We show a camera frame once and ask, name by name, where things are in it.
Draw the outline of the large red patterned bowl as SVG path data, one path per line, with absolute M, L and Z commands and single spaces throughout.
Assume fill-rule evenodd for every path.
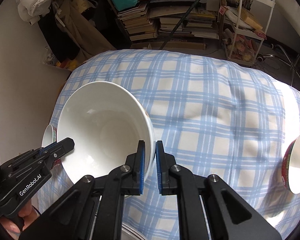
M 43 134 L 42 138 L 42 147 L 49 146 L 50 144 L 55 143 L 57 140 L 57 129 L 49 124 Z M 54 154 L 54 157 L 51 158 L 51 169 L 61 165 L 61 160 Z

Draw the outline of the large white cherry plate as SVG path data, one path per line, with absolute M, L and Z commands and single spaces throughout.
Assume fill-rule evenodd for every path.
M 134 228 L 122 223 L 121 240 L 147 240 L 147 238 Z

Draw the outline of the large plain white bowl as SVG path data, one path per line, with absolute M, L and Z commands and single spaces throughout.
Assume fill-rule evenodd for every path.
M 138 99 L 107 81 L 83 85 L 66 101 L 57 125 L 57 141 L 71 138 L 74 149 L 61 158 L 72 183 L 85 175 L 101 177 L 123 165 L 145 142 L 147 178 L 154 162 L 154 128 Z

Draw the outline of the small red patterned bowl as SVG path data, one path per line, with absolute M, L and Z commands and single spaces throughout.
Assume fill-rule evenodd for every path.
M 281 166 L 281 178 L 287 190 L 300 194 L 300 134 L 288 146 Z

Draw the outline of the blue plaid tablecloth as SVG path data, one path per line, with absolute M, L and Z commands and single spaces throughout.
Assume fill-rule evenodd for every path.
M 96 55 L 72 72 L 51 118 L 83 85 L 110 81 L 150 116 L 166 152 L 194 174 L 215 173 L 287 238 L 300 221 L 300 194 L 282 182 L 282 159 L 300 134 L 300 91 L 233 62 L 162 50 Z

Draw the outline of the beige hanging coat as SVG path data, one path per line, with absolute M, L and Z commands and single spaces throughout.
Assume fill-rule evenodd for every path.
M 79 47 L 75 60 L 82 63 L 115 47 L 95 28 L 88 15 L 93 5 L 88 0 L 56 0 L 58 27 Z

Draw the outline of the wooden bookshelf with books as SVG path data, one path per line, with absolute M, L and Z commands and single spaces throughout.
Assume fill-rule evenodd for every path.
M 166 45 L 166 38 L 185 42 L 219 40 L 222 16 L 218 7 L 224 0 L 138 0 L 136 6 L 114 11 L 111 42 L 117 49 L 134 43 L 158 41 Z

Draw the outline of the white metal utility cart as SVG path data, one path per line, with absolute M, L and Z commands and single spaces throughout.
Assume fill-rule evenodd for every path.
M 251 3 L 266 7 L 266 24 L 262 24 L 252 12 Z M 252 66 L 260 52 L 270 25 L 275 0 L 237 0 L 235 6 L 227 5 L 225 23 L 230 27 L 223 31 L 223 46 L 226 58 L 237 64 Z

